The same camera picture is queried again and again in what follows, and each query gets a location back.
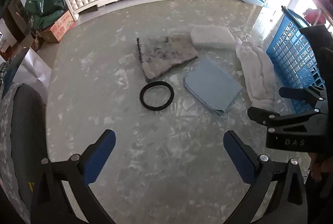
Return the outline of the dark grey chair back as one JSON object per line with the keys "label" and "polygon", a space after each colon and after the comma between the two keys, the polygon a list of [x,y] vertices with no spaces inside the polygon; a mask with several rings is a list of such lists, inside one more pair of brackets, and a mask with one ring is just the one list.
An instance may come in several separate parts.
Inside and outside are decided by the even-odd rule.
{"label": "dark grey chair back", "polygon": [[1,190],[24,223],[30,223],[38,168],[47,157],[42,98],[27,84],[13,84],[1,99]]}

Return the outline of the silver paper bag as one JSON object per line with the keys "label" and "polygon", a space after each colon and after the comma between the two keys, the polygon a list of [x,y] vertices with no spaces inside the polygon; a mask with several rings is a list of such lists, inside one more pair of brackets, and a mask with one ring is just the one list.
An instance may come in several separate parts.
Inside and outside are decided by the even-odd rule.
{"label": "silver paper bag", "polygon": [[46,104],[50,76],[51,68],[43,59],[31,47],[24,47],[6,67],[1,96],[4,97],[13,84],[27,84],[40,94]]}

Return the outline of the light blue cloth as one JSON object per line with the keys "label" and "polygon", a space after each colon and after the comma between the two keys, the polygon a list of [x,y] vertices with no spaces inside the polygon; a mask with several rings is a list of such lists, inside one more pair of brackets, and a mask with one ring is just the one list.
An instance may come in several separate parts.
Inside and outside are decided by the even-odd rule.
{"label": "light blue cloth", "polygon": [[210,59],[202,59],[183,79],[184,87],[203,105],[223,115],[243,87]]}

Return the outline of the white fluffy towel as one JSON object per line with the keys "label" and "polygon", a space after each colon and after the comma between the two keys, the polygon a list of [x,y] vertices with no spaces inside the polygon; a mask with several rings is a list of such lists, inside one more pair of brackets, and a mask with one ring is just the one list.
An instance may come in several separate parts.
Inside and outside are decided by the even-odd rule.
{"label": "white fluffy towel", "polygon": [[242,66],[252,107],[275,111],[277,82],[268,55],[254,43],[243,42],[236,46],[236,56]]}

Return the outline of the blue plastic laundry basket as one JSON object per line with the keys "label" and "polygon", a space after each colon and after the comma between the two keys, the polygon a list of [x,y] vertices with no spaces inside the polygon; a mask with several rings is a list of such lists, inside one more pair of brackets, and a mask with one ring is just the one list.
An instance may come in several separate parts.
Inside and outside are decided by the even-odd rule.
{"label": "blue plastic laundry basket", "polygon": [[325,88],[317,61],[301,28],[311,25],[293,10],[282,7],[283,19],[267,48],[274,70],[287,88],[302,89],[309,86]]}

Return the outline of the green plastic bag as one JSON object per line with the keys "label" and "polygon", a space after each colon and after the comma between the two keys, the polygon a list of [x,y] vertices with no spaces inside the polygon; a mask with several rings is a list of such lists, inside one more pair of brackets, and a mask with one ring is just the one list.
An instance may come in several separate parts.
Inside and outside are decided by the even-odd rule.
{"label": "green plastic bag", "polygon": [[24,10],[32,31],[41,31],[54,24],[66,11],[65,0],[26,0]]}

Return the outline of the clothes drying rack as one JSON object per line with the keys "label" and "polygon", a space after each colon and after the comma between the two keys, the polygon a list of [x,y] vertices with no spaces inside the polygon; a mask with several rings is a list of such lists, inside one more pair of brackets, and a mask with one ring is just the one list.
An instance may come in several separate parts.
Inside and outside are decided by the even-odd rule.
{"label": "clothes drying rack", "polygon": [[316,26],[320,24],[328,26],[328,30],[332,30],[332,3],[330,0],[312,0],[316,9],[307,9],[304,13],[305,20],[311,25]]}

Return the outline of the cardboard box red print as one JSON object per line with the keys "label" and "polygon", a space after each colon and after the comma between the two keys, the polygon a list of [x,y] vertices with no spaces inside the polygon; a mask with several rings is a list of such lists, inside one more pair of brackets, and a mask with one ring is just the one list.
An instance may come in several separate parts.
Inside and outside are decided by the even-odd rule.
{"label": "cardboard box red print", "polygon": [[48,44],[60,43],[63,36],[75,26],[75,21],[71,12],[66,11],[53,25],[45,30],[39,31],[38,34]]}

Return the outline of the grey fuzzy mat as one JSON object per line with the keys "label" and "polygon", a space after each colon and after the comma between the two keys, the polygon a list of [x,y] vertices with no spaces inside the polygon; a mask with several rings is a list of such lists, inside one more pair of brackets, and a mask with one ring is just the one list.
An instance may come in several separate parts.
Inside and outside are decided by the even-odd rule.
{"label": "grey fuzzy mat", "polygon": [[137,38],[139,60],[146,81],[151,82],[172,68],[196,59],[199,53],[187,35]]}

